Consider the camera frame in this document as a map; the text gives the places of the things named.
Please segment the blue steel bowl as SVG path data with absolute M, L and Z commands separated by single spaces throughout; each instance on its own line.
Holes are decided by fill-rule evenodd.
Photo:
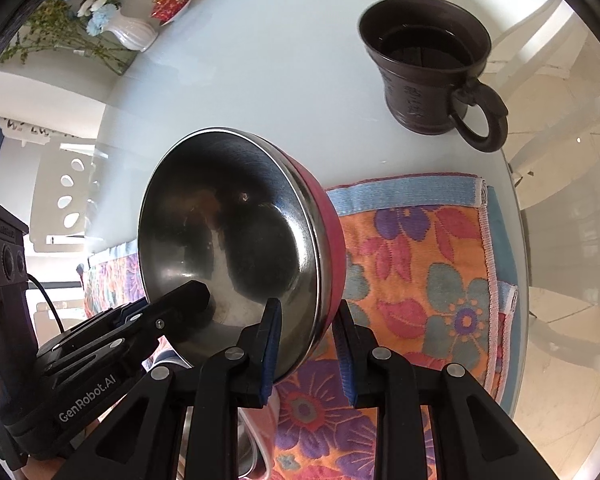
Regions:
M 239 479 L 271 479 L 280 399 L 273 388 L 264 408 L 240 408 L 237 419 Z

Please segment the red steel bowl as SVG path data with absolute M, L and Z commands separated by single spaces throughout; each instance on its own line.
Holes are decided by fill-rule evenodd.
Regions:
M 193 365 L 238 341 L 265 304 L 282 306 L 275 379 L 314 351 L 346 282 L 344 237 L 332 202 L 300 162 L 255 134 L 207 128 L 179 140 L 149 179 L 137 230 L 145 295 L 204 284 L 166 339 Z

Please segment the floral orange quilted mat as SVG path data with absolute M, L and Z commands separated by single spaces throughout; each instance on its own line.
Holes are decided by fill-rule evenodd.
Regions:
M 470 174 L 360 182 L 329 193 L 347 248 L 344 299 L 358 325 L 411 363 L 458 363 L 503 408 L 515 401 L 518 276 L 498 196 Z M 267 479 L 369 479 L 376 413 L 351 408 L 332 337 L 245 414 Z

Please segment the white ribbed vase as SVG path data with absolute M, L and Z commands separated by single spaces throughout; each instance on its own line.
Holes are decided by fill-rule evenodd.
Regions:
M 136 52 L 145 52 L 158 38 L 158 32 L 151 24 L 138 18 L 128 18 L 116 12 L 105 25 L 123 47 Z

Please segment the green flower stems vase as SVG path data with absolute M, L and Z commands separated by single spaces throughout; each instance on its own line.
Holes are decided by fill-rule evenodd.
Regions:
M 68 52 L 81 58 L 96 60 L 121 76 L 129 68 L 136 53 L 105 35 L 90 36 L 85 22 L 78 18 L 64 0 L 45 0 L 29 16 L 0 55 L 1 63 L 27 62 L 40 52 Z

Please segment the red lidded teacup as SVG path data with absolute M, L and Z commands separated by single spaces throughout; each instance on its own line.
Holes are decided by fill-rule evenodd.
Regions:
M 150 17 L 161 26 L 171 23 L 192 0 L 152 0 Z

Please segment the dark brown ceramic mug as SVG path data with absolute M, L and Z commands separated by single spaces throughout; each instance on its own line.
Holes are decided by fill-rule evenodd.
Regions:
M 381 0 L 362 14 L 358 34 L 399 124 L 425 136 L 455 129 L 483 153 L 503 147 L 508 109 L 479 80 L 492 40 L 474 14 L 448 0 Z

